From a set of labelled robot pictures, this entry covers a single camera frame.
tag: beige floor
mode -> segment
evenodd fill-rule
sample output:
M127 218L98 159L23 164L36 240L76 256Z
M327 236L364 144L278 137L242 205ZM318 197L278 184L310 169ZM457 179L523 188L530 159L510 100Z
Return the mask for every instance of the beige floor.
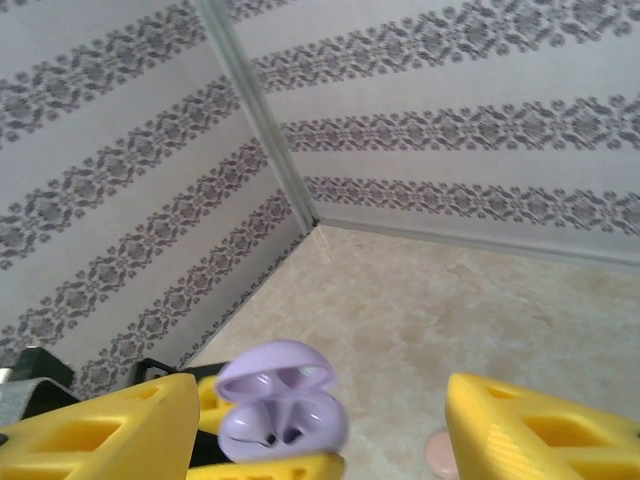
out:
M431 478L452 372L640 418L640 276L322 227L193 364L275 338L339 372L351 480Z

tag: lavender earbuds case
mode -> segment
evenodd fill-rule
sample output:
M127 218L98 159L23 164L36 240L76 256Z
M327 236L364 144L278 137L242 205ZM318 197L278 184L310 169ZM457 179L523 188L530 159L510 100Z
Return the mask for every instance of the lavender earbuds case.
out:
M244 352L216 382L218 396L237 404L220 424L220 448L237 463L338 452L349 425L343 405L326 393L335 380L329 361L300 342Z

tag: wallpaper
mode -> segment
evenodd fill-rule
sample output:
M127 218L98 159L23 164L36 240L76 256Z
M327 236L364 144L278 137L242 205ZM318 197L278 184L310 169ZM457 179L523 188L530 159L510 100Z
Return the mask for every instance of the wallpaper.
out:
M186 364L303 238L195 8L107 3L0 2L0 363L82 397Z
M324 220L640 265L636 0L268 3L227 10Z

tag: earbud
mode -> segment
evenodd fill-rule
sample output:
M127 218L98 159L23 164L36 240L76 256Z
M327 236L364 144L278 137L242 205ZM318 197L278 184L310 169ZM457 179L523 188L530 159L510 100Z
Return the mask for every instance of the earbud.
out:
M236 442L260 443L269 448L277 441L271 416L264 402L239 405L227 414L227 433Z
M318 412L309 409L311 405L303 401L294 403L289 414L287 428L282 434L282 441L287 445L317 429L319 423L322 422Z

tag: baseboard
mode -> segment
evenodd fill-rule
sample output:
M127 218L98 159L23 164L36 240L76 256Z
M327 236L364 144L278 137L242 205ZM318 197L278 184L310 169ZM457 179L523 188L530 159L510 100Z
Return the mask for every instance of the baseboard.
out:
M394 237L408 238L411 240L421 240L432 243L442 243L453 245L455 247L475 248L487 250L495 253L503 253L509 255L519 255L522 257L537 258L552 262L567 263L572 265L580 265L584 267L602 268L605 270L614 270L624 273L640 274L640 263L621 262L606 257L586 256L581 254L570 254L566 252L554 251L550 249L529 248L518 245L488 242L484 240L473 240L469 238L461 238L455 236L445 236L425 232L417 232L414 230L405 230L401 228L384 227L381 225L371 225L366 223L349 222L345 220L337 220L324 217L320 225L329 227L344 228L348 230L359 230L369 233L377 233L381 235L390 235Z

